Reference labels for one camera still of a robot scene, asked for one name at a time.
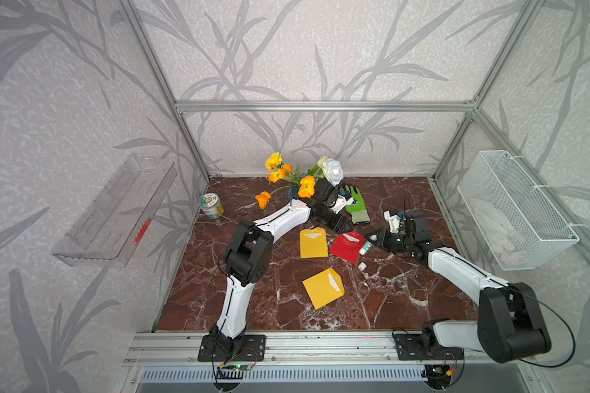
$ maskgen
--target leaf pattern wallpaper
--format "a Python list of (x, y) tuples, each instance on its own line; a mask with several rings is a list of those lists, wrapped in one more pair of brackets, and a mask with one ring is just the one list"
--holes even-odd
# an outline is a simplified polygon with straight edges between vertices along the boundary
[[(206, 180), (118, 5), (0, 0), (0, 392), (105, 392), (165, 301)], [(130, 153), (178, 175), (129, 264), (50, 250)]]
[[(544, 2), (481, 110), (590, 230), (590, 1)], [(590, 393), (590, 264), (574, 247), (532, 271), (501, 271), (456, 190), (478, 152), (494, 148), (472, 125), (438, 186), (468, 253), (496, 275), (531, 285), (573, 328), (574, 358), (544, 370), (552, 390)], [(558, 319), (544, 315), (553, 350), (539, 360), (556, 364), (571, 341)]]
[[(472, 99), (522, 1), (137, 0), (178, 101)], [(214, 175), (280, 151), (348, 175), (431, 174), (461, 113), (185, 113)]]

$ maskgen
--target marble floor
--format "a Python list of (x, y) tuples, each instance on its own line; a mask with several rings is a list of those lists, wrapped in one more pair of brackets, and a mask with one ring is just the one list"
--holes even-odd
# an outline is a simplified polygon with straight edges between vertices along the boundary
[[(369, 233), (386, 225), (383, 212), (402, 209), (408, 196), (428, 216), (433, 239), (455, 247), (425, 177), (347, 181), (361, 189), (372, 221), (357, 226), (359, 232)], [(287, 202), (284, 185), (269, 183), (266, 178), (212, 179), (209, 191), (222, 198), (225, 213), (217, 220), (199, 214), (157, 329), (207, 330), (216, 322), (226, 288), (226, 279), (216, 266), (217, 257), (239, 220), (267, 216)], [(262, 191), (272, 193), (265, 210), (254, 199)], [(299, 258), (299, 231), (303, 228), (290, 231), (274, 245), (267, 273), (253, 291), (247, 330), (420, 329), (431, 319), (476, 319), (476, 308), (468, 296), (410, 257), (372, 247), (359, 257), (359, 262), (367, 264), (365, 271), (334, 255)], [(330, 247), (336, 235), (328, 233), (327, 238)], [(345, 295), (315, 310), (302, 281), (329, 267), (341, 276)]]

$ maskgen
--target flower vase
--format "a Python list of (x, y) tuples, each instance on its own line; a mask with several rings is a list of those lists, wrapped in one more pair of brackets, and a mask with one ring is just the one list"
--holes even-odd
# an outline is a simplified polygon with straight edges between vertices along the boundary
[[(299, 174), (299, 179), (301, 180), (302, 178), (305, 178), (306, 174)], [(299, 195), (299, 187), (300, 185), (298, 184), (293, 184), (291, 189), (289, 190), (288, 193), (288, 201), (291, 202), (291, 199), (295, 198), (296, 196)]]

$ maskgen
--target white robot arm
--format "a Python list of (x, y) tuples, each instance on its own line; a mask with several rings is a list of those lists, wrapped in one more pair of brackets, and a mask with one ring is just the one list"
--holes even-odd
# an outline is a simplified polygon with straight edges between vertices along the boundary
[[(397, 213), (390, 211), (386, 216)], [(425, 323), (420, 350), (430, 356), (442, 348), (468, 348), (484, 351), (499, 363), (551, 350), (540, 307), (531, 300), (535, 299), (531, 287), (496, 277), (441, 241), (432, 240), (422, 212), (410, 210), (401, 216), (401, 230), (379, 230), (376, 244), (393, 253), (411, 252), (422, 265), (451, 281), (479, 306), (478, 321)]]
[[(350, 195), (327, 206), (334, 188), (323, 182), (316, 185), (313, 198), (293, 199), (275, 213), (254, 222), (239, 223), (226, 248), (227, 293), (217, 323), (210, 330), (214, 346), (225, 358), (242, 348), (245, 315), (253, 287), (264, 275), (273, 243), (297, 225), (314, 216), (336, 233), (344, 232), (347, 217), (342, 209)], [(484, 351), (496, 362), (504, 363), (551, 350), (551, 339), (534, 291), (524, 283), (511, 284), (464, 259), (441, 241), (432, 240), (426, 229), (426, 216), (405, 211), (397, 232), (388, 228), (376, 232), (378, 247), (392, 253), (411, 252), (426, 268), (441, 274), (466, 293), (479, 306), (478, 321), (430, 321), (424, 324), (420, 350), (426, 356), (445, 348), (459, 347)]]
[(278, 239), (297, 225), (306, 223), (311, 216), (333, 232), (342, 233), (346, 228), (348, 218), (340, 211), (353, 199), (349, 193), (341, 191), (334, 204), (327, 206), (334, 190), (321, 178), (315, 185), (313, 197), (293, 199), (267, 217), (238, 224), (225, 250), (227, 292), (223, 309), (210, 329), (220, 353), (233, 357), (241, 349), (253, 288), (267, 270), (272, 246)]

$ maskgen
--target artificial flower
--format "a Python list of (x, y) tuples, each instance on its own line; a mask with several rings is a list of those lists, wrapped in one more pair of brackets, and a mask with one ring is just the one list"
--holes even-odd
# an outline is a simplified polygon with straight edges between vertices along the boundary
[(299, 181), (301, 187), (298, 195), (302, 198), (310, 198), (315, 193), (315, 178), (307, 176)]
[(271, 181), (271, 183), (275, 183), (278, 180), (282, 180), (284, 177), (286, 177), (286, 171), (284, 169), (278, 169), (275, 172), (271, 172), (268, 175), (268, 179), (269, 181)]
[(256, 195), (256, 199), (258, 200), (258, 206), (260, 209), (264, 209), (267, 207), (268, 201), (271, 199), (271, 194), (266, 191), (262, 191), (260, 195)]
[(284, 160), (282, 159), (282, 154), (280, 153), (273, 153), (271, 157), (264, 163), (264, 166), (267, 167), (267, 170), (277, 169), (277, 166), (280, 165)]
[(323, 156), (322, 158), (319, 159), (319, 161), (317, 161), (317, 166), (319, 168), (323, 168), (323, 164), (328, 161), (328, 157)]
[(337, 160), (326, 160), (321, 165), (323, 176), (332, 185), (338, 185), (343, 180), (343, 169), (341, 169), (341, 163)]

